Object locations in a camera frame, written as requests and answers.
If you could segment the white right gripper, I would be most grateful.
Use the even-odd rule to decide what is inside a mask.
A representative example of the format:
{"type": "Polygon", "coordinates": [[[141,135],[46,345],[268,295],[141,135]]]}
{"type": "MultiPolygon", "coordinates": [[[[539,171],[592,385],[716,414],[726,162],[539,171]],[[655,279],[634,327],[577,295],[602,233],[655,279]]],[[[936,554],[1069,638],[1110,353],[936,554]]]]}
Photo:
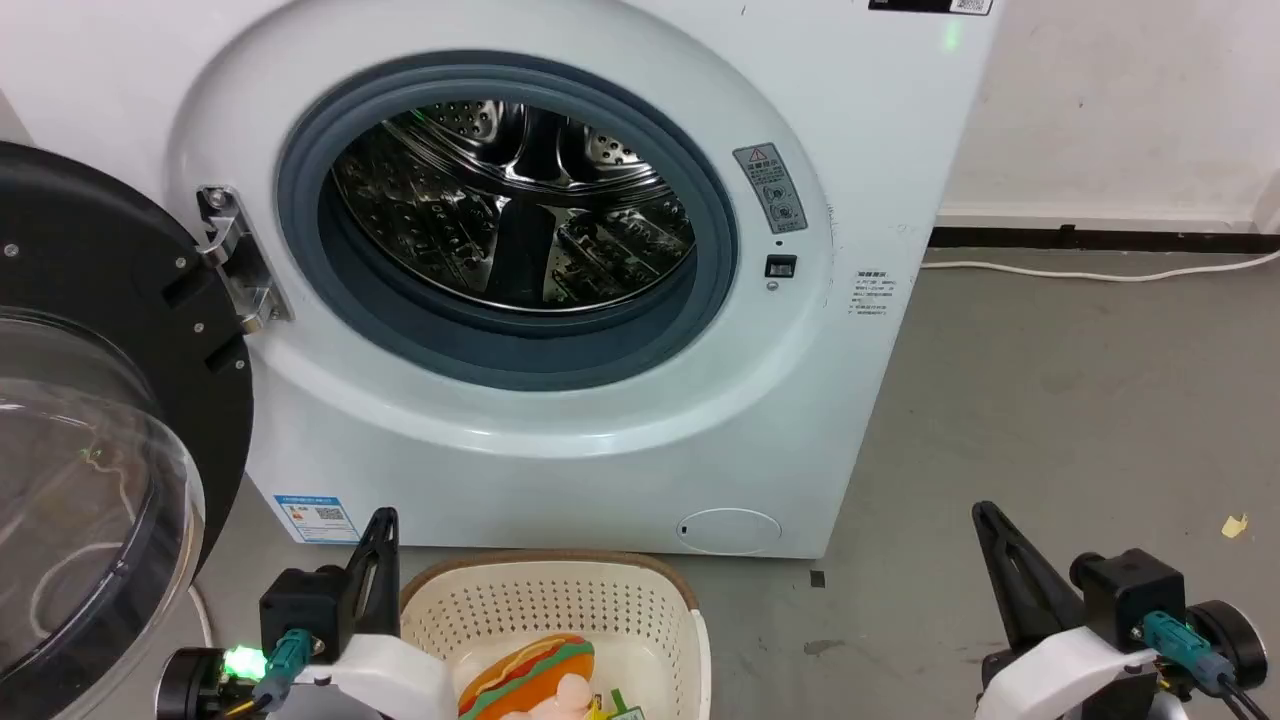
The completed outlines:
{"type": "Polygon", "coordinates": [[[1082,626],[1082,597],[996,503],[974,503],[972,519],[1009,648],[1029,650],[987,685],[979,719],[1061,717],[1156,660],[1149,647],[1124,653],[1082,626]]]}

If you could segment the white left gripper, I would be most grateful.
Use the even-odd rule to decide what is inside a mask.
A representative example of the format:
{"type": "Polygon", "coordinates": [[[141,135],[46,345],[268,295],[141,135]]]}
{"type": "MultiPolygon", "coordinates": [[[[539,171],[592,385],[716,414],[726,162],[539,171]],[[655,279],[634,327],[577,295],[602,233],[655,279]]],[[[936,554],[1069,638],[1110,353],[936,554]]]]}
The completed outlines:
{"type": "Polygon", "coordinates": [[[448,664],[401,635],[399,514],[374,511],[346,568],[351,628],[339,659],[296,678],[296,716],[456,719],[448,664]]]}

